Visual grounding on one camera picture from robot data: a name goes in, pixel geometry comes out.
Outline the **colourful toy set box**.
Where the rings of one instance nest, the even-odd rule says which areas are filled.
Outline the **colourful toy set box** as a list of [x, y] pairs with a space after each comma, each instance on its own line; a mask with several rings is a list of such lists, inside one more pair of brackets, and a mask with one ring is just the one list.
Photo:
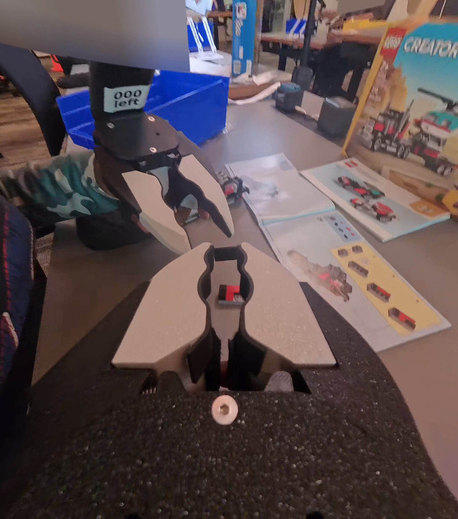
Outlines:
[[436, 187], [458, 222], [458, 16], [386, 23], [343, 153]]

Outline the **person's left forearm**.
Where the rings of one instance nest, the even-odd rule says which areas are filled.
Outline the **person's left forearm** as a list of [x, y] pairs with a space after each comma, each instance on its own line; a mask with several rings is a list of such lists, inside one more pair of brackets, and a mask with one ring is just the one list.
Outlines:
[[86, 151], [0, 168], [0, 196], [37, 228], [111, 213], [120, 202], [99, 186], [94, 163], [94, 152]]

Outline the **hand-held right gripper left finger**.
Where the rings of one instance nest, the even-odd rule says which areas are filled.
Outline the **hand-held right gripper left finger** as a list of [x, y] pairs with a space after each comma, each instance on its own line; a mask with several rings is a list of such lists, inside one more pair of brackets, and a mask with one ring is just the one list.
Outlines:
[[111, 365], [176, 373], [186, 390], [218, 391], [222, 344], [207, 301], [214, 246], [201, 243], [155, 274]]

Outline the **black office chair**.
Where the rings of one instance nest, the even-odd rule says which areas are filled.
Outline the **black office chair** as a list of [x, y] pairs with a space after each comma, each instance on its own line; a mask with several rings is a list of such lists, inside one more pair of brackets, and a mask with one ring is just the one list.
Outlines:
[[59, 155], [66, 128], [57, 105], [60, 91], [49, 72], [30, 50], [3, 43], [0, 43], [0, 72], [31, 108], [50, 155]]

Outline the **closed instruction booklet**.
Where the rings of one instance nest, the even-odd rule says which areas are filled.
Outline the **closed instruction booklet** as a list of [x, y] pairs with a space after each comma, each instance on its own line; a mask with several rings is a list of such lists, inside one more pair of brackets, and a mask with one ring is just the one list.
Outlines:
[[450, 212], [395, 185], [356, 158], [302, 170], [301, 175], [381, 242], [451, 218]]

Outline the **wooden edged desk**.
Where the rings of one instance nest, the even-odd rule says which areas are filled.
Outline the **wooden edged desk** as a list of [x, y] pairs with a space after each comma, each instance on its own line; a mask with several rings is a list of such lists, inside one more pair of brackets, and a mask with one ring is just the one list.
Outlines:
[[[330, 31], [328, 35], [312, 36], [309, 45], [308, 55], [315, 51], [333, 47], [343, 42], [353, 44], [378, 45], [381, 41], [382, 32], [379, 31]], [[259, 35], [260, 43], [264, 44], [265, 49], [270, 46], [278, 46], [279, 62], [278, 69], [284, 71], [286, 61], [293, 59], [299, 65], [302, 59], [302, 48], [304, 38], [299, 35], [290, 35], [284, 32], [269, 32]]]

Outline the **tall blue cardboard box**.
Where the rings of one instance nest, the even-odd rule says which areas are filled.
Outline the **tall blue cardboard box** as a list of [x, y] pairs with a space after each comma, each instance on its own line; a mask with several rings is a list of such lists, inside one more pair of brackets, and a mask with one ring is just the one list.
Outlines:
[[257, 1], [232, 2], [232, 77], [253, 73], [257, 5]]

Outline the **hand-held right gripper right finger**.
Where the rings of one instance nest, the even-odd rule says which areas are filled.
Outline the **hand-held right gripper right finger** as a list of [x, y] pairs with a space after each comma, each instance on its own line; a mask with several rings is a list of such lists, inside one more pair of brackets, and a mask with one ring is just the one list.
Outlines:
[[293, 377], [337, 361], [297, 278], [249, 243], [235, 250], [240, 273], [238, 330], [228, 343], [228, 387], [262, 390], [277, 372]]

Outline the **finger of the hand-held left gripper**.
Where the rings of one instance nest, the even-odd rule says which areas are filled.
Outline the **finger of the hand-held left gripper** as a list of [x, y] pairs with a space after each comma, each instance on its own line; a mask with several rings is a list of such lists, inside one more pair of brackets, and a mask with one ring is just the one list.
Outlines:
[[232, 237], [234, 226], [228, 202], [218, 181], [193, 155], [163, 153], [162, 162], [168, 167], [168, 188], [163, 199], [173, 209], [191, 195], [198, 209], [212, 218], [214, 224], [227, 236]]
[[182, 255], [191, 250], [185, 230], [175, 219], [175, 213], [162, 196], [157, 177], [139, 171], [129, 171], [122, 178], [139, 207], [139, 222], [166, 248]]

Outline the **open instruction booklet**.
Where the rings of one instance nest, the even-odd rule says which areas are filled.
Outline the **open instruction booklet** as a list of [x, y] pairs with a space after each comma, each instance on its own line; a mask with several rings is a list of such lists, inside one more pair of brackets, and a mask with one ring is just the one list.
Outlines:
[[376, 352], [452, 327], [284, 154], [225, 165], [278, 261], [340, 314]]

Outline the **blue plastic bin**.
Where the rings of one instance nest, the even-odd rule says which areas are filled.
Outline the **blue plastic bin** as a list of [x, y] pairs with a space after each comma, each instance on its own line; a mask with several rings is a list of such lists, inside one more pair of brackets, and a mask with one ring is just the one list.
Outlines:
[[[160, 71], [154, 76], [145, 110], [201, 145], [226, 126], [229, 84], [225, 76]], [[57, 105], [73, 143], [93, 149], [95, 123], [88, 89], [59, 96]]]

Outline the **white stands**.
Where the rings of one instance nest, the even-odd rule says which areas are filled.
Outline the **white stands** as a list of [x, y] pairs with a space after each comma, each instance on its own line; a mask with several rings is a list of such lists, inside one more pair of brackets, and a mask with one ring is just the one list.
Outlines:
[[221, 62], [224, 57], [214, 41], [214, 26], [203, 16], [195, 20], [187, 17], [188, 49], [191, 58], [202, 62]]

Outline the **teal black device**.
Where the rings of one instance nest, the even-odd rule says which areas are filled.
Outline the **teal black device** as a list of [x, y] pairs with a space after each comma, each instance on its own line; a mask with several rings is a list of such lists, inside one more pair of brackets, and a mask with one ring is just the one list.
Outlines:
[[303, 102], [303, 88], [293, 82], [283, 82], [276, 91], [275, 107], [283, 113], [294, 113], [301, 108]]

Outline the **small red black brick assembly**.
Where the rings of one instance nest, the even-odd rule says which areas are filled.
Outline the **small red black brick assembly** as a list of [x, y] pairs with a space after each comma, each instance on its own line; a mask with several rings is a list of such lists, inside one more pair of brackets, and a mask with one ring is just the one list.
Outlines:
[[219, 286], [217, 297], [218, 305], [240, 307], [244, 302], [245, 298], [240, 293], [239, 285], [221, 284]]

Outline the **person's left hand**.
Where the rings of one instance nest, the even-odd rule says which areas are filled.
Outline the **person's left hand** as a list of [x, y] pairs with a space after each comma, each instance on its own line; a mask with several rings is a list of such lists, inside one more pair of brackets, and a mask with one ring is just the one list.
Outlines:
[[[102, 191], [114, 196], [115, 198], [119, 198], [121, 191], [117, 184], [120, 185], [120, 180], [115, 180], [115, 178], [120, 178], [121, 174], [127, 171], [131, 170], [127, 169], [127, 166], [124, 165], [121, 161], [115, 159], [108, 152], [104, 152], [102, 149], [96, 148], [94, 159], [94, 175], [96, 183], [99, 185]], [[160, 182], [162, 183], [162, 196], [164, 198], [166, 197], [165, 193], [169, 187], [167, 171], [167, 167], [164, 167], [163, 173], [155, 172], [155, 174], [161, 175]], [[198, 215], [201, 219], [209, 220], [210, 214], [207, 211], [198, 208], [197, 203], [193, 197], [190, 199], [190, 201], [184, 199], [177, 207], [174, 208], [174, 217], [179, 225], [184, 226], [190, 217], [193, 209], [190, 208], [189, 205], [193, 205], [197, 208]], [[130, 212], [128, 216], [144, 233], [149, 234], [149, 230], [144, 224], [140, 222], [138, 215]]]

